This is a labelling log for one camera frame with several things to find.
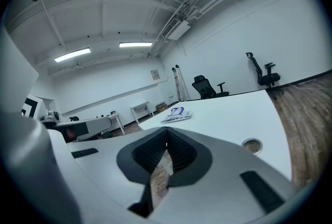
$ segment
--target white desk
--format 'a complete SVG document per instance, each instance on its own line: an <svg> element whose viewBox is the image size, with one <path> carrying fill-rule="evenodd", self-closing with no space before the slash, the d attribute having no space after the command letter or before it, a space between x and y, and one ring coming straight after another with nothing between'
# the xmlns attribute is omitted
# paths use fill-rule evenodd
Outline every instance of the white desk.
<svg viewBox="0 0 332 224"><path fill-rule="evenodd" d="M209 100L179 102L174 107L192 110L190 119L161 123L167 109L139 124L143 130L154 127L185 129L242 145L255 138L262 142L259 158L292 179L288 142L279 115L265 90Z"/></svg>
<svg viewBox="0 0 332 224"><path fill-rule="evenodd" d="M107 116L109 119L116 119L120 125L120 129L122 131L122 133L125 135L125 131L123 130L124 129L124 126L122 125L122 123L120 122L120 119L119 119L119 116L118 116L118 113L114 114L114 115L110 115L110 116Z"/></svg>
<svg viewBox="0 0 332 224"><path fill-rule="evenodd" d="M154 112L151 110L149 102L144 102L144 103L142 103L142 104L140 104L140 105L136 105L136 106L134 106L134 107L130 107L130 108L131 108L131 111L132 111L133 114L134 114L135 120L136 120L136 122L137 122L138 124L139 124L140 122L139 122L139 120L138 120L138 118L137 118L137 116L136 116L135 109L141 108L141 107L143 107L143 106L146 106L147 109L149 110L149 114L150 114L150 115L152 114L152 116L154 116Z"/></svg>

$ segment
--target wall sign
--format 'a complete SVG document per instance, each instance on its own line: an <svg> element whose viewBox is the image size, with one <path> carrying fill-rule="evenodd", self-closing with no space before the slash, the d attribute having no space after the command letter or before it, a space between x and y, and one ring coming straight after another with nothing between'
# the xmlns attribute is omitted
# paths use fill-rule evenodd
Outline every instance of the wall sign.
<svg viewBox="0 0 332 224"><path fill-rule="evenodd" d="M158 70L152 70L152 71L151 71L151 75L152 75L153 80L160 79L160 76L159 76Z"/></svg>

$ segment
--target ladder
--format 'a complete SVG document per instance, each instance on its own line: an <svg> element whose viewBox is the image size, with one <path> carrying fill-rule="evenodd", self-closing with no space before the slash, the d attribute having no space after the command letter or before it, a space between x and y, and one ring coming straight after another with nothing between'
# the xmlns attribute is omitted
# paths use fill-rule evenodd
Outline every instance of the ladder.
<svg viewBox="0 0 332 224"><path fill-rule="evenodd" d="M183 88L183 84L182 84L181 73L180 73L180 67L178 65L175 65L175 68L173 67L172 71L174 74L177 99L179 102L186 101L186 98L184 95L184 88Z"/></svg>

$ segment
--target chair armrest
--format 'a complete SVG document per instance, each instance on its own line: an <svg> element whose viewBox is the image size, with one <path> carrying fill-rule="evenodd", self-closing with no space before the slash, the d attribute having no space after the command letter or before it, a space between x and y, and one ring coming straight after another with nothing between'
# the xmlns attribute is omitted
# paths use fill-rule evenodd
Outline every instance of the chair armrest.
<svg viewBox="0 0 332 224"><path fill-rule="evenodd" d="M275 66L275 64L273 64L273 63L268 63L268 64L265 65L265 68L268 69L268 68L271 68L271 67L273 67L273 66Z"/></svg>
<svg viewBox="0 0 332 224"><path fill-rule="evenodd" d="M224 92L224 91L223 91L223 84L225 84L225 83L226 83L226 82L223 82L223 83L217 85L217 86L220 86L220 90L221 90L222 93Z"/></svg>

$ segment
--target floor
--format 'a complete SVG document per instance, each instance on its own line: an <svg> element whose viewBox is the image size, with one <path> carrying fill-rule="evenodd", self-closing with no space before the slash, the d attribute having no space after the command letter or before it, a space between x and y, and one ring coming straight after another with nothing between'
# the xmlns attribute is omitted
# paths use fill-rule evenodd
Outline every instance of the floor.
<svg viewBox="0 0 332 224"><path fill-rule="evenodd" d="M318 179L332 146L332 74L275 92L273 103L283 123L292 161L292 182L301 189ZM143 122L151 116L142 118ZM141 129L136 123L124 128L127 134ZM114 136L122 135L115 131ZM165 153L170 166L172 161ZM157 166L151 176L153 204L167 194L168 174Z"/></svg>

